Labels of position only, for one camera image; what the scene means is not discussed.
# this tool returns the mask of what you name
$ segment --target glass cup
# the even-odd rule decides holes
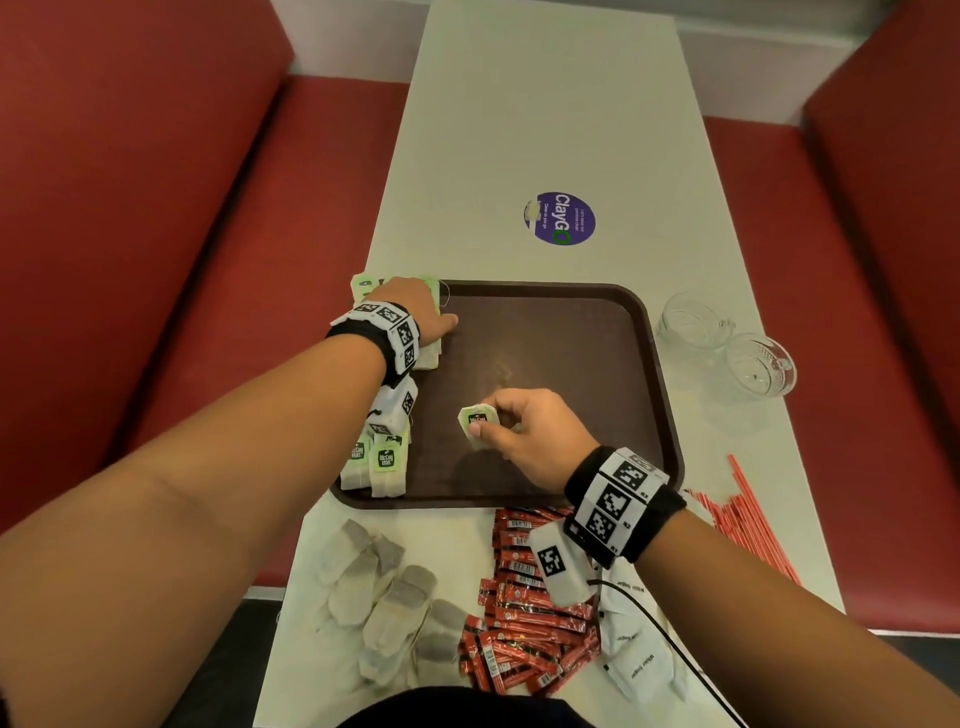
[[[695,291],[672,296],[660,316],[660,336],[691,349],[719,349],[730,339],[736,324],[725,317],[706,297]]]
[[[739,333],[724,350],[736,384],[760,398],[783,397],[797,386],[797,367],[787,350],[761,333]]]

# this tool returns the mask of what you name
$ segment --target white table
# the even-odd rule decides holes
[[[552,245],[527,230],[527,202],[551,191],[590,206],[586,242]],[[367,270],[618,283],[654,315],[673,293],[710,285],[740,330],[761,330],[680,42],[662,16],[435,0]],[[669,365],[664,375],[685,484],[714,499],[735,492],[725,460],[734,452],[804,585],[842,609],[782,400],[734,426],[737,410],[718,422],[698,388]],[[257,726],[336,725],[348,711],[330,707],[342,671],[321,666],[311,620],[323,596],[310,575],[312,555],[347,517],[405,545],[409,563],[437,573],[437,596],[465,608],[492,573],[490,511],[356,512],[327,494],[300,533]],[[639,724],[597,665],[560,697],[600,728]],[[642,712],[658,726],[728,724],[699,687],[687,704],[664,692]]]

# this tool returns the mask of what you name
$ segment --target black cable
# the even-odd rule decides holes
[[[633,595],[631,595],[629,592],[627,592],[627,590],[622,589],[621,587],[618,587],[616,584],[613,584],[612,582],[607,581],[607,580],[605,580],[605,579],[588,579],[588,580],[587,580],[587,583],[588,583],[588,584],[603,584],[605,587],[610,587],[611,589],[616,589],[618,592],[620,592],[621,594],[623,594],[624,596],[626,596],[628,599],[630,599],[630,600],[636,605],[637,609],[640,610],[644,615],[646,615],[646,618],[648,618],[651,622],[653,622],[653,625],[654,625],[655,627],[657,627],[657,629],[660,630],[660,633],[663,635],[663,638],[664,638],[665,640],[667,640],[667,643],[669,643],[669,645],[673,648],[674,652],[676,652],[678,655],[680,655],[680,659],[683,660],[683,661],[686,663],[686,666],[689,667],[689,668],[690,668],[690,671],[691,671],[694,675],[697,676],[697,679],[698,679],[701,683],[704,684],[704,687],[707,689],[707,692],[709,692],[709,693],[713,696],[713,699],[716,700],[717,703],[720,704],[720,707],[723,708],[725,711],[727,711],[727,715],[730,716],[731,720],[732,720],[734,723],[736,723],[738,726],[740,726],[740,728],[747,728],[747,724],[744,723],[744,722],[737,716],[737,714],[733,712],[733,709],[732,709],[729,705],[727,705],[727,701],[724,700],[723,697],[721,697],[720,693],[718,693],[716,690],[713,689],[713,687],[712,687],[712,686],[710,685],[710,683],[707,681],[707,678],[705,678],[703,675],[701,675],[701,674],[700,674],[700,670],[698,670],[696,667],[694,667],[694,666],[693,666],[693,663],[690,662],[690,658],[688,658],[688,657],[684,654],[684,651],[681,650],[681,649],[677,646],[677,643],[675,643],[673,640],[670,639],[670,635],[668,635],[668,634],[666,633],[666,630],[663,629],[663,627],[660,626],[660,623],[659,623],[656,619],[654,619],[654,616],[653,616],[652,614],[650,614],[649,612],[647,612],[647,610],[644,608],[644,606],[643,606],[642,604],[640,604],[640,602],[638,602],[636,599],[634,599],[634,596],[633,596]]]

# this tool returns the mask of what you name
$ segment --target red upholstery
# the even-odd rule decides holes
[[[798,361],[787,408],[847,610],[960,633],[960,489],[800,134],[706,121],[764,327]]]
[[[806,105],[954,427],[960,427],[958,26],[956,0],[903,2]]]
[[[407,86],[293,77],[156,372],[131,447],[316,343],[350,305]],[[286,584],[296,534],[264,568]]]
[[[0,3],[0,531],[100,465],[290,60],[269,0]]]

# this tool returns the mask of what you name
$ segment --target round sticker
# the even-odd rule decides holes
[[[523,211],[527,228],[552,245],[579,245],[597,227],[593,210],[579,197],[566,192],[544,192]]]

